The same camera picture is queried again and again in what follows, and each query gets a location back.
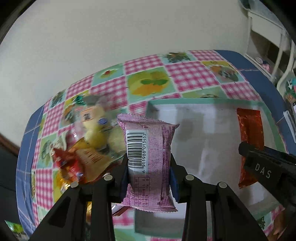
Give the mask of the yellow snack packet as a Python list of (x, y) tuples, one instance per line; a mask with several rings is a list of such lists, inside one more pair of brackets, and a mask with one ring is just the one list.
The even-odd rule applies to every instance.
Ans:
[(53, 199), (56, 203), (70, 185), (62, 178), (60, 171), (53, 171)]

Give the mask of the white shelf unit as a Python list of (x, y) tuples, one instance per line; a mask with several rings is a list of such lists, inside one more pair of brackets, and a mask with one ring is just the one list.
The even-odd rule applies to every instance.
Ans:
[(247, 47), (250, 60), (284, 95), (295, 77), (295, 43), (280, 20), (260, 1), (239, 1), (248, 17)]

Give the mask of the large steamed cake packet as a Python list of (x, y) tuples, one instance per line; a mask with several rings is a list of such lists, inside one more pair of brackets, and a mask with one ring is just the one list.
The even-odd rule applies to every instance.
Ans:
[(86, 94), (87, 106), (74, 107), (74, 128), (79, 139), (83, 138), (97, 151), (108, 147), (116, 153), (126, 153), (124, 134), (117, 117), (110, 110), (105, 95)]

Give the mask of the brown wooden trim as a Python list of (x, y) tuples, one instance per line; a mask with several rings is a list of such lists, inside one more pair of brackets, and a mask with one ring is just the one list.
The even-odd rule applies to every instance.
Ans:
[(0, 133), (0, 146), (6, 151), (10, 152), (14, 156), (19, 155), (20, 147), (15, 145), (13, 142), (8, 140), (5, 136)]

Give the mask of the mint green white tray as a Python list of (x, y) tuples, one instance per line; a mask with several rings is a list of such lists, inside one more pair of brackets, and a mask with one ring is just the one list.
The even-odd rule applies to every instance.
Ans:
[(216, 98), (158, 99), (147, 104), (146, 116), (178, 125), (171, 144), (177, 164), (209, 184), (225, 182), (255, 218), (278, 206), (259, 183), (239, 188), (241, 142), (237, 109), (260, 111), (264, 144), (285, 151), (269, 109), (262, 102)]

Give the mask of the red cartoon snack bag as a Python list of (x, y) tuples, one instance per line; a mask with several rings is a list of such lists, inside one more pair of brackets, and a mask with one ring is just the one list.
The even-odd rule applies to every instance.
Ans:
[(52, 158), (67, 184), (85, 182), (84, 167), (75, 153), (54, 148)]

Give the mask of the pink snack packet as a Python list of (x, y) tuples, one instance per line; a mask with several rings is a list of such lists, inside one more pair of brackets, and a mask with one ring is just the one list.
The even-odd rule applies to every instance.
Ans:
[(170, 191), (171, 142), (177, 124), (140, 115), (117, 116), (126, 145), (130, 183), (123, 206), (148, 212), (176, 212)]

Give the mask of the red patterned wafer packet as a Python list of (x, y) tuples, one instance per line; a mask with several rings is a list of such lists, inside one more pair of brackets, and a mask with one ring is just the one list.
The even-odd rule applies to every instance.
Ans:
[[(242, 153), (248, 154), (249, 150), (264, 148), (264, 135), (261, 114), (259, 110), (254, 109), (237, 109), (237, 117), (239, 121)], [(243, 155), (241, 159), (241, 173), (238, 187), (240, 189), (250, 186), (257, 182), (248, 170), (244, 168), (246, 157)]]

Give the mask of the orange swiss roll packet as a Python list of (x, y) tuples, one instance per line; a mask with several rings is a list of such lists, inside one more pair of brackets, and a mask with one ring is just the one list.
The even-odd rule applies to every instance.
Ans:
[(106, 150), (97, 151), (83, 138), (77, 141), (68, 152), (75, 154), (83, 167), (83, 183), (94, 182), (116, 166), (123, 157), (123, 153)]

